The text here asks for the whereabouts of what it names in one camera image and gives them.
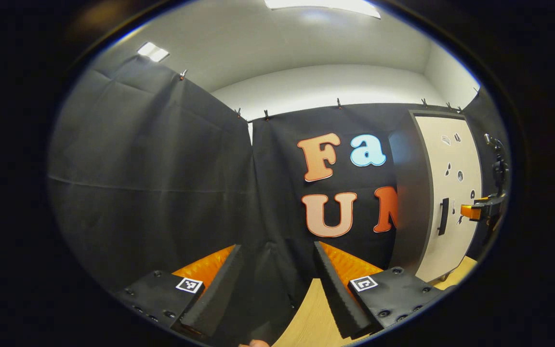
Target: orange letter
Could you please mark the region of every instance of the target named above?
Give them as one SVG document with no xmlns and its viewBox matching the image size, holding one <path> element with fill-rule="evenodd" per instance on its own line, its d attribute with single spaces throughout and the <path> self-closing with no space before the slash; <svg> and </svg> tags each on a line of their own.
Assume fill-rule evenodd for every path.
<svg viewBox="0 0 555 347">
<path fill-rule="evenodd" d="M 302 197 L 305 204 L 305 218 L 308 230 L 320 237 L 338 237 L 346 234 L 353 226 L 353 202 L 357 200 L 355 193 L 340 193 L 335 200 L 340 203 L 340 223 L 336 227 L 328 227 L 324 223 L 324 204 L 329 200 L 326 195 L 312 194 Z"/>
<path fill-rule="evenodd" d="M 325 145 L 324 149 L 321 150 L 321 143 L 330 143 L 337 146 L 340 144 L 340 138 L 336 134 L 330 133 L 308 140 L 301 140 L 297 143 L 297 147 L 304 150 L 305 163 L 308 165 L 308 171 L 304 176 L 307 182 L 330 178 L 333 175 L 333 170 L 327 169 L 324 160 L 327 160 L 329 164 L 335 164 L 335 150 L 331 145 Z"/>
<path fill-rule="evenodd" d="M 383 233 L 391 230 L 389 217 L 397 228 L 397 193 L 394 187 L 380 187 L 374 192 L 381 201 L 381 213 L 378 217 L 378 225 L 374 227 L 374 232 Z"/>
</svg>

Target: ceiling light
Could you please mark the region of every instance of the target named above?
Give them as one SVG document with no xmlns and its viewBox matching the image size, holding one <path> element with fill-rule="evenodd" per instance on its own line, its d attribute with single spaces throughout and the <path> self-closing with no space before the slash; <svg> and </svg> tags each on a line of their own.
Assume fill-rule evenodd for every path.
<svg viewBox="0 0 555 347">
<path fill-rule="evenodd" d="M 264 0 L 269 9 L 283 9 L 286 7 L 326 7 L 330 9 L 341 9 L 353 11 L 364 15 L 370 15 L 378 19 L 381 14 L 376 7 L 364 0 Z"/>
<path fill-rule="evenodd" d="M 149 57 L 152 61 L 158 62 L 164 59 L 168 55 L 168 52 L 160 48 L 155 53 L 152 53 Z"/>
<path fill-rule="evenodd" d="M 140 55 L 145 55 L 149 57 L 154 62 L 162 61 L 165 57 L 168 56 L 168 51 L 165 49 L 159 48 L 158 46 L 152 44 L 151 42 L 147 42 L 143 44 L 141 48 L 137 51 Z"/>
</svg>

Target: light blue letter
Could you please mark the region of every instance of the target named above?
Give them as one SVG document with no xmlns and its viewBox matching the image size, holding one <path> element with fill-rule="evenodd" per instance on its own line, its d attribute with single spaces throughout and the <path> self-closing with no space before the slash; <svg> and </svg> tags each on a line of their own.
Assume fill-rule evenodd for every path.
<svg viewBox="0 0 555 347">
<path fill-rule="evenodd" d="M 387 156 L 383 154 L 381 142 L 376 136 L 365 134 L 359 135 L 350 141 L 355 150 L 350 154 L 350 161 L 357 166 L 368 166 L 370 164 L 380 166 L 385 164 Z"/>
</svg>

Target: white wall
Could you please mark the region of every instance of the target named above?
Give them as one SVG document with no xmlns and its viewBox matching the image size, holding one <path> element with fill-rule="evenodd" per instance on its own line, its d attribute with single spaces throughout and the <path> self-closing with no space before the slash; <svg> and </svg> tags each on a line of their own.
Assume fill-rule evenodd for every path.
<svg viewBox="0 0 555 347">
<path fill-rule="evenodd" d="M 471 73 L 436 42 L 432 42 L 429 60 L 425 67 L 425 76 L 438 90 L 445 102 L 451 103 L 453 108 L 466 107 L 480 87 Z"/>
<path fill-rule="evenodd" d="M 445 105 L 425 76 L 380 66 L 324 65 L 253 77 L 212 93 L 247 120 L 307 108 L 367 103 Z"/>
</svg>

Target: black handle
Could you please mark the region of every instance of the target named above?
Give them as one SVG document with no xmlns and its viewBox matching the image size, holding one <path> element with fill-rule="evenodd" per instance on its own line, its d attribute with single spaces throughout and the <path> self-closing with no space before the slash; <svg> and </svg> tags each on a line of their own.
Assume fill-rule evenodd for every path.
<svg viewBox="0 0 555 347">
<path fill-rule="evenodd" d="M 444 198 L 442 203 L 442 217 L 440 218 L 440 228 L 438 228 L 438 235 L 444 235 L 447 229 L 447 217 L 449 217 L 449 198 Z"/>
</svg>

